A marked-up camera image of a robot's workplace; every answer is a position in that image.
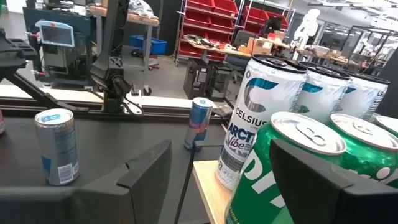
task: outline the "can lid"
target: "can lid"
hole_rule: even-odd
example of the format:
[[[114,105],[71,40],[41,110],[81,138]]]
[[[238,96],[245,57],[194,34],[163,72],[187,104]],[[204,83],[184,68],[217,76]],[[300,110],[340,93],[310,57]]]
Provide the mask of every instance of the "can lid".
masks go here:
[[[332,114],[330,118],[337,128],[361,142],[398,151],[398,138],[374,124],[346,114]]]
[[[316,72],[319,73],[321,75],[326,75],[332,78],[339,78],[342,80],[349,80],[351,77],[344,73],[344,72],[337,72],[334,69],[330,69],[326,66],[323,65],[319,65],[316,63],[311,63],[311,62],[298,62],[299,65],[302,65],[304,67],[306,67],[308,70],[312,71],[312,72]]]
[[[381,83],[381,84],[386,84],[386,85],[390,84],[390,81],[385,80],[383,78],[375,77],[372,75],[365,75],[363,73],[352,72],[352,71],[345,70],[345,69],[339,69],[339,71],[345,72],[348,75],[351,75],[352,77],[360,78],[360,79],[367,80],[370,82],[376,82],[376,83]]]
[[[398,119],[386,116],[377,116],[376,122],[392,134],[398,134]]]
[[[202,106],[202,107],[206,107],[206,108],[213,107],[213,102],[204,97],[196,97],[192,100],[192,102],[198,106]]]
[[[42,111],[35,116],[35,121],[40,124],[62,124],[73,118],[70,110],[63,108],[54,108]]]
[[[263,65],[266,65],[266,66],[269,66],[272,68],[276,68],[276,69],[279,69],[282,71],[286,71],[286,72],[304,74],[308,71],[305,67],[303,67],[301,65],[297,65],[288,60],[269,56],[269,55],[253,55],[252,59],[258,63],[263,64]]]
[[[334,130],[301,114],[276,112],[271,116],[271,125],[289,140],[319,154],[336,156],[347,148]]]

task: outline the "plastic bag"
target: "plastic bag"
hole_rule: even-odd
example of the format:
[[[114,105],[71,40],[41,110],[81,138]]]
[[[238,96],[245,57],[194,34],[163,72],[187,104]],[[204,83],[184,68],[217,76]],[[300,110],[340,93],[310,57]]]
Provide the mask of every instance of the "plastic bag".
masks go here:
[[[151,19],[159,19],[154,15],[152,8],[144,0],[130,0],[129,12]]]

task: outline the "celsius can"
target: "celsius can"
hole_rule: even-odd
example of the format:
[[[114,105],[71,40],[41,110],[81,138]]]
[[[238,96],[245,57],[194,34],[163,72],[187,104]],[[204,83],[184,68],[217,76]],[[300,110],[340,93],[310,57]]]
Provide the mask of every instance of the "celsius can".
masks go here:
[[[297,99],[307,69],[281,58],[253,55],[246,67],[235,108],[218,160],[216,176],[232,190],[250,153],[254,135],[278,111]]]
[[[376,181],[397,168],[398,138],[388,131],[346,114],[330,116],[331,125],[347,144],[341,167]]]
[[[271,124],[258,131],[253,150],[243,165],[226,211],[227,224],[271,224],[277,217],[289,220],[269,159],[271,139],[282,139],[336,165],[341,164],[341,155],[346,150],[343,138],[328,126],[301,114],[274,113]]]
[[[73,113],[50,109],[35,116],[37,142],[50,185],[66,185],[79,175]]]
[[[375,123],[382,129],[385,129],[398,137],[398,119],[389,118],[386,116],[376,116]],[[395,169],[390,177],[382,180],[381,182],[398,189],[398,169]]]
[[[209,99],[196,97],[192,100],[188,130],[184,140],[186,150],[192,150],[194,141],[205,140],[212,108],[213,102]]]
[[[353,79],[340,101],[336,113],[369,121],[388,89],[389,81],[370,75],[340,70]]]
[[[0,110],[0,134],[4,133],[5,130],[6,130],[6,127],[4,125],[4,118],[3,118],[2,112]]]
[[[308,69],[308,77],[292,112],[326,123],[346,92],[350,76],[315,63],[298,64]]]

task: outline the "black table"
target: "black table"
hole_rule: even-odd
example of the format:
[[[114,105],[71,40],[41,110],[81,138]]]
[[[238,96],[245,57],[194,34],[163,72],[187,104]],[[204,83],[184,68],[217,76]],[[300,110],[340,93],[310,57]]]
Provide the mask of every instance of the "black table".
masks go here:
[[[6,132],[0,137],[0,186],[45,186],[33,118],[5,117]],[[190,153],[183,148],[187,124],[133,123],[76,119],[80,176],[71,185],[86,185],[157,143],[172,141],[173,161],[169,189],[159,223],[172,223],[177,210]],[[225,136],[219,124],[208,128],[209,141]],[[214,160],[220,148],[197,153],[195,160]],[[181,221],[207,217],[197,187],[190,182]]]

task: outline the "screen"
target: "screen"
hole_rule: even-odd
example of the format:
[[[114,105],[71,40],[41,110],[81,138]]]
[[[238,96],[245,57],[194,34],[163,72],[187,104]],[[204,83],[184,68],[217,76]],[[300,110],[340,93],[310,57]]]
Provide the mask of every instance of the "screen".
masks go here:
[[[72,44],[72,35],[70,29],[64,29],[52,26],[42,26],[42,38],[44,41],[59,44]]]

